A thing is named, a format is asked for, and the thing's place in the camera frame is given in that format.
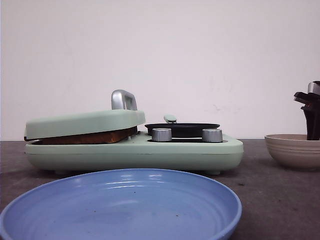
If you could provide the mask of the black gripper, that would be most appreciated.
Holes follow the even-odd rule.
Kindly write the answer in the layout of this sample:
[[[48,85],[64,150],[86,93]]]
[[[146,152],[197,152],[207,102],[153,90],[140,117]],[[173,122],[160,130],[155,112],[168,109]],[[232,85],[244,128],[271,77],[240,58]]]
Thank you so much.
[[[320,109],[311,107],[311,105],[320,100],[320,81],[310,82],[307,87],[307,93],[296,92],[294,100],[306,105],[301,107],[301,109],[306,119],[307,140],[319,140]]]

